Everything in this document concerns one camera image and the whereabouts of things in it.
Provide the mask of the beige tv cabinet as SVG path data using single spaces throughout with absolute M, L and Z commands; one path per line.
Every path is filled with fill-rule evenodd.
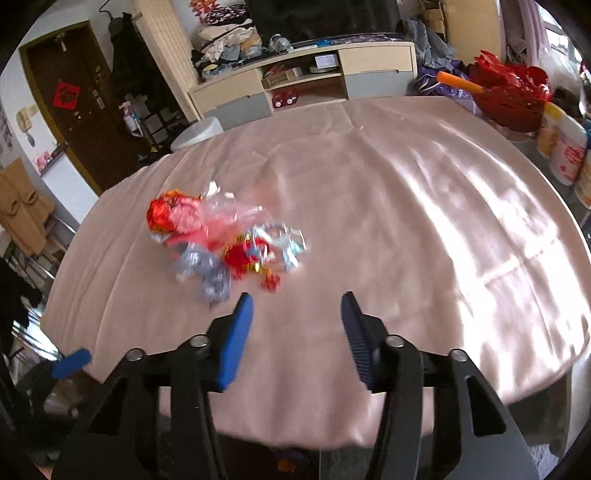
M 206 80 L 188 96 L 200 120 L 213 117 L 228 130 L 287 109 L 405 96 L 417 75 L 413 43 L 356 42 L 273 55 Z

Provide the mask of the brown hanging towel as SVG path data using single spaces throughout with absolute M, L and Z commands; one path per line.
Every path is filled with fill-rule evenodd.
M 33 185 L 20 158 L 3 168 L 0 177 L 1 226 L 26 256 L 38 256 L 47 244 L 45 225 L 56 203 Z

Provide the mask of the red plastic bag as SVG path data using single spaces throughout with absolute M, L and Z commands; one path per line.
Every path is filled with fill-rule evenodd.
M 473 98 L 490 120 L 521 133 L 540 128 L 545 104 L 553 96 L 543 69 L 504 64 L 493 53 L 482 50 L 470 67 L 469 80 L 483 88 Z

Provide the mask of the white whiteboard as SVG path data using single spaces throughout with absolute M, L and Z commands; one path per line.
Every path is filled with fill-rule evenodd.
M 64 152 L 44 152 L 36 159 L 40 176 L 52 194 L 81 224 L 98 200 L 98 195 L 83 179 Z

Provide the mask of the white round stool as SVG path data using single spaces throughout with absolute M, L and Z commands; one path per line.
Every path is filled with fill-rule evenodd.
M 219 135 L 223 132 L 221 122 L 217 118 L 207 117 L 195 122 L 178 135 L 170 145 L 170 150 L 176 152 Z

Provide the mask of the clear plastic bag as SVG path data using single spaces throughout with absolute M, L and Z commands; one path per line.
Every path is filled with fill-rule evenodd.
M 235 194 L 222 191 L 215 181 L 209 182 L 200 196 L 200 218 L 205 234 L 202 245 L 211 251 L 221 250 L 253 226 L 273 221 L 263 206 L 239 201 Z

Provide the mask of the dark brown door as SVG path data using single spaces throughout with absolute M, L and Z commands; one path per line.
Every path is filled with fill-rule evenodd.
M 19 48 L 43 119 L 77 172 L 100 195 L 135 173 L 149 154 L 123 119 L 112 72 L 87 21 Z

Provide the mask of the black flat television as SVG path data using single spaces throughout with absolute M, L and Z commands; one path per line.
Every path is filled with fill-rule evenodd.
M 395 32 L 401 20 L 397 1 L 252 0 L 246 1 L 264 42 L 280 34 L 293 43 L 343 35 Z

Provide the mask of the beige standing air conditioner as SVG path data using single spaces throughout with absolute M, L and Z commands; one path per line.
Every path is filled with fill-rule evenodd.
M 440 2 L 447 27 L 448 43 L 456 58 L 466 65 L 482 51 L 504 60 L 505 31 L 502 10 L 496 0 L 450 0 Z

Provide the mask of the red crumpled wrapper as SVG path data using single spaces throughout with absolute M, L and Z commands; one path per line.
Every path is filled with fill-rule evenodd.
M 204 199 L 171 190 L 150 201 L 147 227 L 157 234 L 188 234 L 204 226 Z

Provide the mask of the beige folding screen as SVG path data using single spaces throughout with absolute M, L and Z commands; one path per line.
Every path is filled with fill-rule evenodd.
M 190 92 L 198 78 L 191 63 L 192 45 L 183 30 L 172 3 L 166 0 L 130 2 L 135 24 L 158 69 L 186 119 L 200 119 Z

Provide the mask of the silver foil wrapper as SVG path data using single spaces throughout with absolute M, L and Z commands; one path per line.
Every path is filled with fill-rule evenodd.
M 197 299 L 213 308 L 230 298 L 232 277 L 221 257 L 206 248 L 187 243 L 172 264 L 176 278 L 186 281 L 199 279 Z

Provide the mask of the white yellow capped bottle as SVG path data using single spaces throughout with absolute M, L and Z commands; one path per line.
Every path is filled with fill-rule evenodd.
M 537 136 L 537 150 L 546 159 L 553 155 L 556 148 L 564 115 L 565 112 L 558 105 L 552 102 L 545 104 Z

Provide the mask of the pile of clothes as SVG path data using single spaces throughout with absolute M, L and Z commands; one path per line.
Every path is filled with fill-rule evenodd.
M 249 60 L 294 50 L 290 40 L 280 34 L 263 42 L 243 1 L 191 1 L 190 8 L 200 25 L 200 43 L 191 52 L 191 63 L 201 83 Z

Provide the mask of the white bottle pink label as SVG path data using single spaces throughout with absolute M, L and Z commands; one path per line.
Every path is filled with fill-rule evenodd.
M 562 117 L 556 146 L 550 158 L 550 170 L 555 179 L 570 187 L 577 180 L 587 150 L 587 132 L 571 116 Z

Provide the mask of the pink satin tablecloth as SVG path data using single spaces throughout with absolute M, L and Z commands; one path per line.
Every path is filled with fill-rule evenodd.
M 300 229 L 308 249 L 276 292 L 254 277 L 238 378 L 211 399 L 217 430 L 274 446 L 374 442 L 383 400 L 356 374 L 341 299 L 417 348 L 465 350 L 499 397 L 561 378 L 590 344 L 590 257 L 539 170 L 491 126 L 440 98 L 361 99 L 288 110 L 145 167 L 106 191 L 61 263 L 42 327 L 86 348 L 105 379 L 122 356 L 177 347 L 209 308 L 178 280 L 145 214 L 168 190 L 211 182 Z

